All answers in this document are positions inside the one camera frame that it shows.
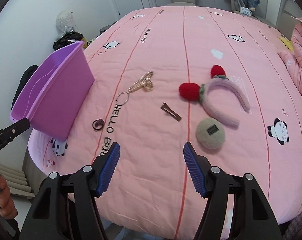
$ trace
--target black hair tie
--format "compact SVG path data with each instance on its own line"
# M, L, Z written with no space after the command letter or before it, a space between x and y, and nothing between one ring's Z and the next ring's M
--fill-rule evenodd
M92 124L92 127L96 131L100 131L104 127L105 122L102 119L95 120Z

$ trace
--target human hand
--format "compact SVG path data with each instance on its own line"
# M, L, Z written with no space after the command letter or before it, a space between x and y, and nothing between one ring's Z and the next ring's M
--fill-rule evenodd
M18 215L18 211L10 198L10 188L7 181L2 175L0 176L0 189L0 215L5 219L14 219Z

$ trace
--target red line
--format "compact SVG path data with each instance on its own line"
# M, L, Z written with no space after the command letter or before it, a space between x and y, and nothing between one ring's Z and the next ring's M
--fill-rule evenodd
M151 22L147 25L147 27L146 27L145 29L147 29L147 28L149 27L149 25L153 22L153 20L154 20L155 17L158 15L158 13L153 17L153 19L151 20ZM127 66L128 66L129 60L131 59L134 50L135 50L135 48L137 47L137 45L139 44L140 38L138 39L137 43L135 44L135 46L134 46L134 48L133 48L133 50L132 50L132 52L131 52L131 54L130 54L130 56L129 56L129 58L128 58L126 64L125 64L125 66L124 66L124 69L122 70L120 79L119 79L118 84L116 85L116 88L115 88L115 92L114 92L114 95L113 95L113 98L112 98L112 101L111 101L109 110L108 110L107 115L106 115L106 117L105 117L104 120L107 119L107 117L108 117L108 115L109 115L109 113L110 113L110 110L111 110L113 101L114 101L114 99L115 99L116 92L118 91L119 84L120 84L120 82L121 82L121 79L122 79L122 77L123 77L123 74L124 74L124 72L125 72L125 70L126 70L126 68L127 68ZM100 133L100 137L99 137L99 141L98 141L98 146L97 146L97 148L96 148L96 150L95 150L95 152L94 152L94 158L92 159L91 163L94 162L94 160L95 160L95 158L96 158L96 156L97 156L97 150L98 150L99 147L100 147L101 138L102 138L102 133Z
M185 35L184 35L184 26L185 26L185 8L183 8L183 42L184 42L184 49L185 49L185 53L186 53L186 58L187 58L187 70L188 70L188 82L190 82L190 68L189 68L189 59L188 59L188 55L187 55L187 46L186 46L186 39L185 39ZM188 118L187 118L187 142L190 141L190 101L188 102ZM186 191L187 191L187 165L185 166L184 169L184 182L183 182L183 193L182 193L182 200L181 200L181 208L180 208L180 213L179 213L179 219L178 219L178 224L177 224L177 229L175 231L175 236L174 239L177 239L178 237L178 233L179 233L179 229L180 229L180 225L181 225L181 220L182 220L182 214L183 214L183 210L184 210L184 202L185 202L185 198L186 198Z
M242 64L242 62L241 62L239 56L237 55L237 53L235 52L235 50L234 50L233 47L231 46L231 43L230 43L229 40L226 38L226 36L225 36L224 32L222 31L222 29L220 28L219 24L216 22L216 20L215 20L213 17L212 17L212 19L215 21L215 23L217 24L217 26L219 27L219 29L220 29L221 32L223 33L223 36L225 37L225 39L226 39L227 42L229 43L230 47L231 47L232 50L234 51L235 55L237 56L239 62L241 63L242 68L244 69L244 71L245 71L245 73L246 73L246 75L247 75L247 77L248 77L248 79L249 79L249 81L250 81L250 83L251 83L251 85L252 85L252 88L253 88L254 93L255 93L255 97L256 97L257 102L258 102L258 104L259 104L259 109L260 109L260 113L261 113L261 117L262 117L262 122L263 122L263 125L264 125L264 133L265 133L265 135L266 135L267 152L268 152L269 188L268 188L268 197L267 197L267 199L269 200L269 193L270 193L270 179L271 179L270 152L269 152L269 144L268 144L267 131L266 131L266 129L265 129L266 123L265 123L265 121L264 121L264 117L263 117L263 114L262 114L262 109L261 109L261 105L260 105L260 102L259 102L259 99L258 99L258 95L257 95L257 92L256 92L256 90L255 90L255 88L254 88L254 85L253 85L253 83L252 83L252 81L251 81L251 79L250 79L250 77L249 77L249 75L248 75L246 69L244 68L244 66L243 66L243 64Z
M278 74L279 78L281 79L281 81L282 81L282 83L283 83L285 89L287 90L287 92L288 92L288 94L289 94L289 96L290 96L290 98L291 98L291 101L292 101L292 104L293 104L293 107L294 107L295 114L297 115L297 118L298 118L298 121L299 121L300 131L301 131L301 137L302 137L301 123L300 123L300 119L299 119L299 116L298 116L298 112L297 112L297 109L295 108L293 99L292 99L292 97L291 97L291 95L290 95L290 93L289 93L287 87L285 86L285 84L284 84L284 82L283 82L281 76L279 75L278 71L275 69L274 65L272 64L271 60L269 59L269 57L267 56L267 54L264 52L264 50L262 49L262 47L260 46L260 44L259 44L259 43L257 43L257 44L258 44L258 46L260 47L260 49L263 51L264 55L266 55L267 59L269 60L269 62L270 62L271 65L272 65L272 67L274 68L274 70L275 70L276 73Z
M44 159L45 159L45 154L47 153L47 149L48 149L48 145L49 145L49 143L50 143L50 140L48 141L47 147L45 148L45 152L44 152L44 155L43 155L42 172L44 172L44 171L43 171L43 168L44 168Z
M131 18L129 18L121 27L119 27L119 28L117 28L116 30L114 30L111 34L110 34L110 36L109 36L109 38L107 39L107 41L111 38L111 36L113 35L113 33L115 33L118 29L120 29L120 28L122 28L129 20L131 20L132 19L132 17ZM95 52L94 54L93 54L93 56L92 56L92 58L88 61L88 64L90 63L90 61L94 58L94 56L99 52L99 50L100 49L98 49L98 51L97 52Z

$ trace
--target pink bedsheet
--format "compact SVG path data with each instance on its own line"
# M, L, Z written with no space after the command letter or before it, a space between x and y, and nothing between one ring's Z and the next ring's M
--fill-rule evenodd
M225 172L252 173L277 221L286 222L302 212L302 97L277 54L286 48L279 36L264 23L214 8L131 12L85 50L95 82L74 121L65 155L56 156L51 138L36 130L28 144L30 155L45 174L67 174L91 164L117 141L121 157L109 189L97 199L100 215L154 236L192 239L206 200L195 191L183 159L183 145L190 141ZM225 127L225 144L209 151L195 136L198 123L208 116L199 103L182 100L178 87L206 83L215 64L242 88L251 111L246 113L232 92L212 91L211 103L240 125L237 130ZM116 95L150 70L154 90L138 90L117 106ZM182 117L180 122L160 109L163 102ZM92 122L100 118L106 125L94 131ZM289 141L276 138L276 119L287 125Z

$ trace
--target strawberry headband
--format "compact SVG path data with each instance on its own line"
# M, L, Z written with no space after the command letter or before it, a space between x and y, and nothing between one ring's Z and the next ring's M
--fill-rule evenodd
M202 84L201 87L195 83L181 84L179 87L180 95L188 101L199 100L203 109L209 116L215 118L225 125L237 128L239 126L239 120L217 110L210 103L208 93L216 86L228 88L236 95L243 109L246 112L249 112L250 104L247 97L235 83L233 83L226 77L226 73L221 66L213 66L213 68L211 69L211 78L212 79L209 82Z

